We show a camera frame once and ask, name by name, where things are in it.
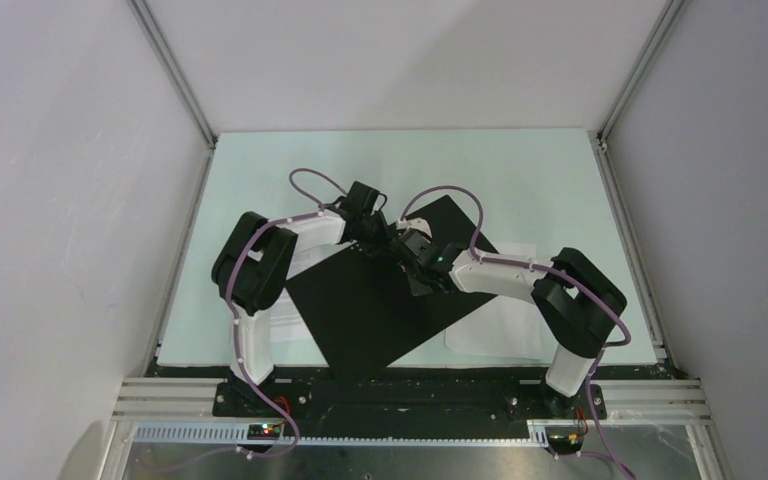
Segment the red folder black inside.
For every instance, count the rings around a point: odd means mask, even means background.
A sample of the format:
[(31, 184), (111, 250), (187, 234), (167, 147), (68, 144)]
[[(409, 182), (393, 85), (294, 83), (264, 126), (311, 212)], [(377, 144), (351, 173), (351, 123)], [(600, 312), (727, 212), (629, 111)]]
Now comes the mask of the red folder black inside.
[(414, 296), (395, 260), (355, 246), (289, 278), (285, 288), (341, 384), (373, 377), (494, 298)]

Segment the printed paper sheet top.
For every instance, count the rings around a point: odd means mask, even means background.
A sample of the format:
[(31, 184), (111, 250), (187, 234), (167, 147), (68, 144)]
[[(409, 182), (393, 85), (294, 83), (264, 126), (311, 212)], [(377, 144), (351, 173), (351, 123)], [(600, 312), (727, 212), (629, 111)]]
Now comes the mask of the printed paper sheet top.
[[(294, 259), (290, 265), (287, 279), (292, 279), (294, 276), (310, 268), (313, 264), (314, 260), (310, 253)], [(286, 289), (282, 291), (276, 303), (272, 306), (270, 325), (271, 341), (273, 343), (312, 338), (308, 327)]]

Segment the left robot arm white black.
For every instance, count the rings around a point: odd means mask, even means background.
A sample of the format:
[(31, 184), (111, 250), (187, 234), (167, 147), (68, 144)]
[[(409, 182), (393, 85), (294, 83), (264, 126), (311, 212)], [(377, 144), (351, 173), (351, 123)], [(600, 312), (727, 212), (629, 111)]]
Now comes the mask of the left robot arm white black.
[(387, 196), (361, 182), (310, 213), (268, 219), (256, 212), (240, 216), (211, 270), (211, 279), (232, 314), (231, 370), (245, 380), (237, 402), (252, 416), (264, 416), (276, 403), (272, 373), (271, 309), (285, 289), (294, 256), (342, 244), (384, 247), (390, 233), (378, 203)]

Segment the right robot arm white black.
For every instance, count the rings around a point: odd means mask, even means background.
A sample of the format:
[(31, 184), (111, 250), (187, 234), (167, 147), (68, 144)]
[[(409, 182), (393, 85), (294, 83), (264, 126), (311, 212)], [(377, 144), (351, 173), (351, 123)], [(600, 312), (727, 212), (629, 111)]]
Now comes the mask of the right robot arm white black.
[(490, 294), (534, 305), (557, 348), (541, 392), (545, 411), (566, 418), (582, 403), (581, 387), (595, 371), (614, 330), (631, 334), (621, 314), (624, 293), (581, 251), (565, 247), (542, 264), (523, 256), (486, 252), (472, 245), (433, 241), (426, 227), (401, 221), (390, 246), (415, 296), (462, 292)]

